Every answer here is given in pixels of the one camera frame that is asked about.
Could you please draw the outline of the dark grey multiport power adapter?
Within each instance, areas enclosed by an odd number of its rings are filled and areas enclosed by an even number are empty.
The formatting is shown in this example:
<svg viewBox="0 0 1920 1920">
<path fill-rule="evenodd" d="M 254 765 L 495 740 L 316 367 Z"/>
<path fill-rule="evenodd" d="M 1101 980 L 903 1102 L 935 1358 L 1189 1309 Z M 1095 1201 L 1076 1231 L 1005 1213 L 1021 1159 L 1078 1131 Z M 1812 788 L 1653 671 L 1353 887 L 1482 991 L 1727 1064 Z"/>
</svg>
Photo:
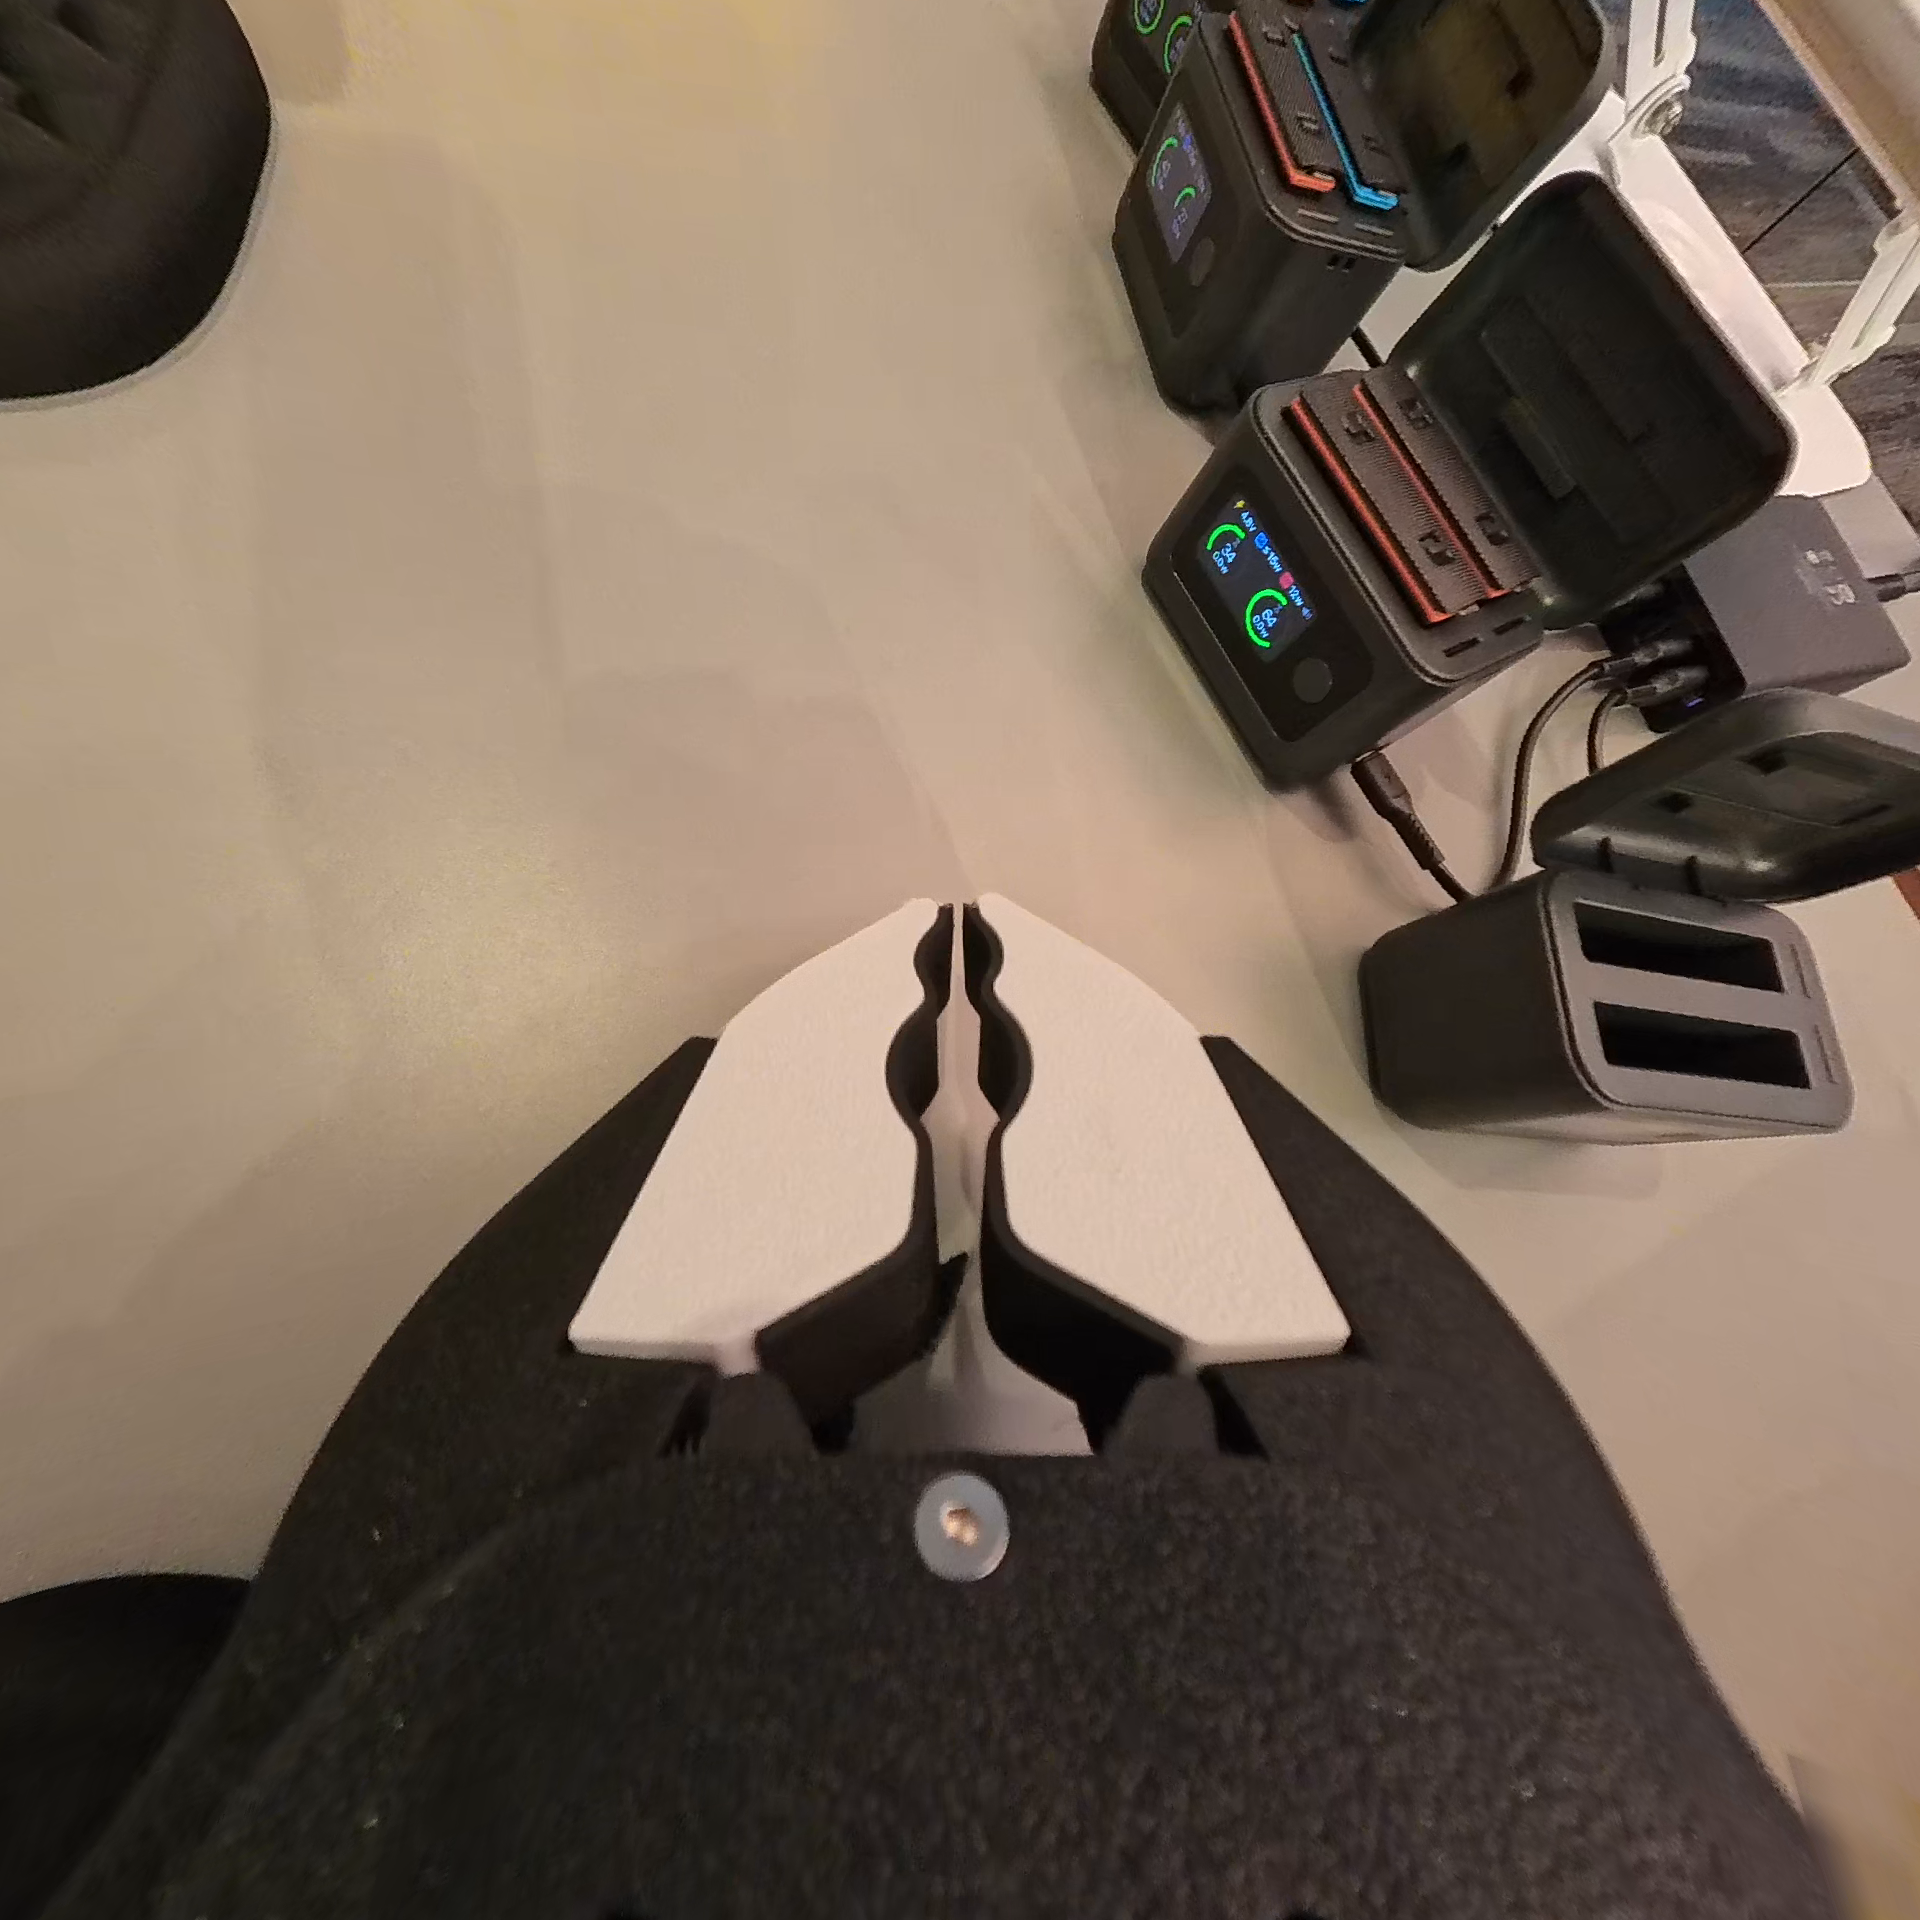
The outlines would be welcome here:
<svg viewBox="0 0 1920 1920">
<path fill-rule="evenodd" d="M 1849 693 L 1908 663 L 1887 607 L 1914 564 L 1864 572 L 1828 508 L 1776 495 L 1597 617 L 1653 734 L 1770 691 Z"/>
</svg>

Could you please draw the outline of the black battery blue trim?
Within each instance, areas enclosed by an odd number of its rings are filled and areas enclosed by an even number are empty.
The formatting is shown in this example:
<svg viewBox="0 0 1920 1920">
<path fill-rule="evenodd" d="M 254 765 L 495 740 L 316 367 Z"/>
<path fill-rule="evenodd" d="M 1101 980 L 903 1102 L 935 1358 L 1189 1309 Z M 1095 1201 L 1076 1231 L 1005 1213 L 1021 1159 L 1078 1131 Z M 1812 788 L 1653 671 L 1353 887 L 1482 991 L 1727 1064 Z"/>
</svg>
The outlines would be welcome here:
<svg viewBox="0 0 1920 1920">
<path fill-rule="evenodd" d="M 1328 125 L 1344 192 L 1357 208 L 1396 209 L 1402 192 L 1400 166 L 1359 81 L 1350 36 L 1334 31 L 1334 23 L 1312 17 L 1295 29 L 1293 41 Z"/>
</svg>

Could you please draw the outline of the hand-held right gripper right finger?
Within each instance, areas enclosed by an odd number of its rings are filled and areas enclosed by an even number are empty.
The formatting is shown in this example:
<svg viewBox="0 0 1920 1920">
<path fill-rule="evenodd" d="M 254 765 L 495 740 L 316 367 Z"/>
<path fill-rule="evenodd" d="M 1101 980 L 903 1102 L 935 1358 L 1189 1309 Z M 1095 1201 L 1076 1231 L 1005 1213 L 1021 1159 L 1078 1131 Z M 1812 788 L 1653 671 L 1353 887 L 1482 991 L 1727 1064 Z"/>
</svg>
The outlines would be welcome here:
<svg viewBox="0 0 1920 1920">
<path fill-rule="evenodd" d="M 1208 1448 L 1207 1375 L 1334 1358 L 1350 1321 L 1182 1012 L 1008 895 L 966 904 L 961 949 L 992 1343 L 1093 1454 L 1135 1400 Z"/>
</svg>

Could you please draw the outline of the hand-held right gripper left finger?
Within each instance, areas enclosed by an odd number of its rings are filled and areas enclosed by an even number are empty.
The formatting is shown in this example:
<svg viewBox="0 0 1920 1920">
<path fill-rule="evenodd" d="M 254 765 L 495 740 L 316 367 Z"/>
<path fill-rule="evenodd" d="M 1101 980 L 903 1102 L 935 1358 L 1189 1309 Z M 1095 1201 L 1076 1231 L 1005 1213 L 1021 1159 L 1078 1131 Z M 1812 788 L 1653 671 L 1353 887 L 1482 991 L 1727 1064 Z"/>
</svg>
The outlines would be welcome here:
<svg viewBox="0 0 1920 1920">
<path fill-rule="evenodd" d="M 910 897 L 712 1039 L 568 1318 L 574 1353 L 766 1380 L 815 1448 L 912 1375 L 952 1316 L 927 1109 L 952 904 Z"/>
</svg>

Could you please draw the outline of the dark grey battery charging case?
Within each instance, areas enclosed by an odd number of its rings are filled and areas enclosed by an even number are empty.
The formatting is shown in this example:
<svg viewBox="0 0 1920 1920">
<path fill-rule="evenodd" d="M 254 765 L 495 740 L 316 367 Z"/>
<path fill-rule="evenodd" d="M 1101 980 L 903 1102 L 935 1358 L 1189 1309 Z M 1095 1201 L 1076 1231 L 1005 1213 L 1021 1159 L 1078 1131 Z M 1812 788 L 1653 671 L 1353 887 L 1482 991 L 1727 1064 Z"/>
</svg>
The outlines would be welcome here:
<svg viewBox="0 0 1920 1920">
<path fill-rule="evenodd" d="M 1393 1116 L 1600 1144 L 1847 1124 L 1853 1080 L 1785 904 L 1914 865 L 1912 720 L 1769 691 L 1559 790 L 1529 846 L 1535 873 L 1359 958 Z"/>
<path fill-rule="evenodd" d="M 1230 14 L 1197 21 L 1112 228 L 1151 377 L 1190 414 L 1325 369 L 1393 277 L 1470 254 L 1590 118 L 1614 55 L 1588 1 L 1289 7 L 1350 36 L 1400 204 L 1292 187 Z"/>
<path fill-rule="evenodd" d="M 1231 1 L 1109 1 L 1093 39 L 1089 85 L 1138 153 L 1197 21 Z"/>
<path fill-rule="evenodd" d="M 1265 787 L 1362 753 L 1596 621 L 1769 503 L 1792 431 L 1610 182 L 1532 189 L 1381 366 L 1437 400 L 1540 564 L 1436 627 L 1289 422 L 1237 411 L 1148 548 L 1142 588 Z"/>
</svg>

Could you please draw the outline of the white folding stand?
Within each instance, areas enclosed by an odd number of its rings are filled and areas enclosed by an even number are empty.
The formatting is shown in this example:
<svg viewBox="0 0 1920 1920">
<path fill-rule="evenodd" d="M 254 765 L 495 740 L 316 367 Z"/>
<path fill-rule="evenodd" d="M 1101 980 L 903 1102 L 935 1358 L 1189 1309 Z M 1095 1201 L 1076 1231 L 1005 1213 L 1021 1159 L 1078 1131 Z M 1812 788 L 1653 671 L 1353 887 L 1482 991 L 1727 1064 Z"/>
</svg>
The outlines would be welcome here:
<svg viewBox="0 0 1920 1920">
<path fill-rule="evenodd" d="M 1837 252 L 1847 305 L 1804 381 L 1914 345 L 1917 5 L 1602 5 L 1622 29 L 1622 144 L 1692 166 L 1765 286 L 1810 288 Z"/>
</svg>

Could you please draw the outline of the black battery orange trim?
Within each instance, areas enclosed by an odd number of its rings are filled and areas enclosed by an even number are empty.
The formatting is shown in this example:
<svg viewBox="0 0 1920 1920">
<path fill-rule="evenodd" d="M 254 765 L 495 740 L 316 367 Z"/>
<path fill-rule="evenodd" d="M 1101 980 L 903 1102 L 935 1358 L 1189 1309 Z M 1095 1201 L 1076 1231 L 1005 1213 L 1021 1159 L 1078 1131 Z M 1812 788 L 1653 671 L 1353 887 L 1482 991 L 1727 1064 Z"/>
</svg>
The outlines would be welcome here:
<svg viewBox="0 0 1920 1920">
<path fill-rule="evenodd" d="M 1493 593 L 1356 379 L 1305 381 L 1287 417 L 1424 624 L 1465 614 Z"/>
<path fill-rule="evenodd" d="M 1284 180 L 1305 195 L 1332 192 L 1336 147 L 1306 75 L 1301 14 L 1289 5 L 1239 1 L 1230 33 Z"/>
<path fill-rule="evenodd" d="M 1540 572 L 1532 547 L 1437 400 L 1396 366 L 1362 369 L 1353 400 L 1431 529 L 1472 576 L 1473 598 L 1496 601 L 1532 585 Z"/>
</svg>

